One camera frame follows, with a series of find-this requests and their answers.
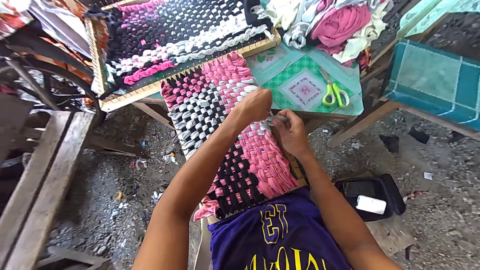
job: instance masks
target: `green scissors handle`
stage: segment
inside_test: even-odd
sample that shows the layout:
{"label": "green scissors handle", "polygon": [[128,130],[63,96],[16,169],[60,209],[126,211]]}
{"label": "green scissors handle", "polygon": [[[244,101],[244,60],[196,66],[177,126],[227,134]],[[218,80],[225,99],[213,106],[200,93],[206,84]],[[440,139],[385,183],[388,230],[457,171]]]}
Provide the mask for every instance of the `green scissors handle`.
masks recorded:
{"label": "green scissors handle", "polygon": [[340,89],[336,84],[327,84],[327,94],[322,99],[322,103],[325,106],[332,106],[335,102],[338,102],[340,108],[345,108],[350,104],[350,98],[348,98],[348,94],[345,90]]}

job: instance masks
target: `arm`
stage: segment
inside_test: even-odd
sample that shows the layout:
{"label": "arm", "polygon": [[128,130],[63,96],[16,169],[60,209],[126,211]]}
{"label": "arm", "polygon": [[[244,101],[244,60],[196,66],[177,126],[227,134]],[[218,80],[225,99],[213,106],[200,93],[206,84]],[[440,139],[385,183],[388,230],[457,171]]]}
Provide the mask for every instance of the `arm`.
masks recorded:
{"label": "arm", "polygon": [[155,206],[133,270],[187,269],[190,216],[238,134],[251,122],[264,120],[271,105],[269,89],[250,92],[182,166]]}
{"label": "arm", "polygon": [[303,121],[291,110],[280,115],[289,119],[284,125],[274,119],[285,150],[302,164],[328,231],[355,270],[399,270],[378,246],[356,211],[332,184],[330,177],[310,150]]}

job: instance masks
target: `concrete floor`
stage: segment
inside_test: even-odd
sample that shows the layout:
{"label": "concrete floor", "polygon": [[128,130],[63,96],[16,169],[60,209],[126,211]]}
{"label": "concrete floor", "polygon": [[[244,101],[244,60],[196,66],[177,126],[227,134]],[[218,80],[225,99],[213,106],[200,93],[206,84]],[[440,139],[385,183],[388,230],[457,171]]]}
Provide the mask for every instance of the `concrete floor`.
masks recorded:
{"label": "concrete floor", "polygon": [[[407,134],[412,126],[431,136],[427,144]],[[328,123],[310,135],[312,148],[332,177],[364,171],[390,173],[402,195],[428,191],[409,201],[402,216],[418,249],[410,260],[404,251],[397,252],[395,261],[406,269],[478,269],[480,142],[463,138],[449,144],[445,128],[397,111],[342,146],[328,148],[328,138],[340,128],[339,123]],[[148,136],[147,168],[131,168],[135,158],[84,154],[48,245],[101,254],[112,259],[115,269],[129,269],[154,208],[150,196],[167,187],[185,159],[178,145],[174,151],[179,165],[161,159],[172,139],[171,130],[133,106],[117,110],[96,132],[125,144],[139,144]],[[388,152],[380,134],[399,136],[400,152]],[[361,147],[356,149],[352,143]],[[433,173],[433,180],[424,179],[423,172]],[[118,191],[123,193],[121,200],[114,199]],[[126,208],[119,208],[121,203]],[[200,224],[192,222],[190,269],[199,233]]]}

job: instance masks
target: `checkered weave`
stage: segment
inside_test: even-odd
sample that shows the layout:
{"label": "checkered weave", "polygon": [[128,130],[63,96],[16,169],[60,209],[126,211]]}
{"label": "checkered weave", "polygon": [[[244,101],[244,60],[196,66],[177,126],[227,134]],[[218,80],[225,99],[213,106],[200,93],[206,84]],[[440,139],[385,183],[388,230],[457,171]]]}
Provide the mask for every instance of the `checkered weave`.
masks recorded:
{"label": "checkered weave", "polygon": [[[249,92],[255,90],[246,61],[230,53],[162,88],[180,144],[189,159]],[[298,186],[288,160],[264,122],[247,126],[230,147],[194,219],[223,219]]]}
{"label": "checkered weave", "polygon": [[274,38],[258,0],[151,0],[89,16],[107,20],[110,90],[254,37]]}

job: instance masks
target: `person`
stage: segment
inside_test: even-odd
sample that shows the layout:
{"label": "person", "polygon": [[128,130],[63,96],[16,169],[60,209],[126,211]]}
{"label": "person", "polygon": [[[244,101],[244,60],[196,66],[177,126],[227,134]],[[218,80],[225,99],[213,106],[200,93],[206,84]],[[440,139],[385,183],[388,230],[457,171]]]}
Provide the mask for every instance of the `person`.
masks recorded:
{"label": "person", "polygon": [[[182,166],[153,211],[133,270],[187,269],[193,211],[237,135],[264,120],[271,104],[269,89],[250,92]],[[318,207],[302,187],[209,225],[213,269],[401,269],[318,163],[302,120],[291,110],[279,114],[288,122],[274,120],[275,128],[285,150],[304,167]]]}

